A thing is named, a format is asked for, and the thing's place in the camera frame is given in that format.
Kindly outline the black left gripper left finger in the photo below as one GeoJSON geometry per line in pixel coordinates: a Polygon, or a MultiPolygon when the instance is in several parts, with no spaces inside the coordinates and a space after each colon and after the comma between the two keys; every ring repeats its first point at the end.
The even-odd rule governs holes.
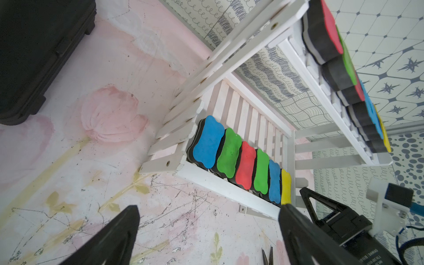
{"type": "Polygon", "coordinates": [[[127,206],[63,265],[128,265],[140,223],[136,205],[127,206]]]}

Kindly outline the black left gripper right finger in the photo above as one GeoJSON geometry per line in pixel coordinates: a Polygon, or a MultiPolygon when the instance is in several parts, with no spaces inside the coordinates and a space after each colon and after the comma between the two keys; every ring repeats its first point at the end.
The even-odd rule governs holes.
{"type": "Polygon", "coordinates": [[[291,204],[281,206],[278,222],[292,265],[359,265],[360,261],[291,204]]]}

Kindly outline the red eraser top shelf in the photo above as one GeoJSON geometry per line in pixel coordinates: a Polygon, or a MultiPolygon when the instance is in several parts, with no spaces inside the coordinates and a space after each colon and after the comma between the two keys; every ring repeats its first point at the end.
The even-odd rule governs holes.
{"type": "Polygon", "coordinates": [[[336,94],[345,107],[359,102],[364,102],[365,100],[364,91],[359,78],[357,78],[356,85],[337,91],[336,94]]]}
{"type": "Polygon", "coordinates": [[[303,41],[319,65],[343,54],[335,19],[324,0],[309,1],[303,16],[303,41]]]}

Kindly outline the green eraser top shelf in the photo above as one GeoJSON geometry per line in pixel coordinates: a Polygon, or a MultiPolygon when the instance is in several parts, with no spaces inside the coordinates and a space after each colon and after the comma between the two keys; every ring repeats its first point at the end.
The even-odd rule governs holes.
{"type": "Polygon", "coordinates": [[[341,91],[355,86],[358,81],[346,43],[337,31],[343,54],[331,59],[321,66],[323,78],[334,91],[341,91]]]}

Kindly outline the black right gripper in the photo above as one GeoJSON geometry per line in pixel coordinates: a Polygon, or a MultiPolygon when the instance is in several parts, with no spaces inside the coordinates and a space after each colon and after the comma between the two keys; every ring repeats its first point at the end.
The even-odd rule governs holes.
{"type": "Polygon", "coordinates": [[[369,234],[371,222],[346,205],[325,197],[309,188],[302,188],[300,195],[312,221],[339,246],[357,258],[363,265],[399,265],[401,262],[376,238],[369,234]],[[310,199],[332,210],[319,219],[310,199]]]}

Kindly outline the yellow eraser top shelf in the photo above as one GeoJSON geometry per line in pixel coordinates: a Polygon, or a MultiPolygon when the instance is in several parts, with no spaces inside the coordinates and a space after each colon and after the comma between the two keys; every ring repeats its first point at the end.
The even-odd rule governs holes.
{"type": "Polygon", "coordinates": [[[385,125],[382,121],[382,118],[380,120],[381,120],[381,127],[383,129],[384,139],[382,141],[377,140],[377,141],[365,141],[365,142],[373,153],[391,152],[392,148],[391,148],[390,141],[386,132],[385,125]]]}

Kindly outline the blue eraser top shelf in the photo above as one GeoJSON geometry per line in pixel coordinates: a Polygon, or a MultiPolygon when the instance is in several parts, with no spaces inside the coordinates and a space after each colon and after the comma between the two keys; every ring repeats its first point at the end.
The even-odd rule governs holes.
{"type": "Polygon", "coordinates": [[[377,140],[383,140],[384,134],[383,129],[381,127],[381,120],[378,112],[377,114],[377,125],[367,125],[365,127],[358,127],[359,133],[363,136],[365,141],[377,141],[377,140]]]}
{"type": "Polygon", "coordinates": [[[348,114],[356,127],[365,127],[369,125],[377,126],[378,117],[375,106],[362,81],[360,81],[360,84],[364,93],[364,101],[348,106],[348,114]]]}

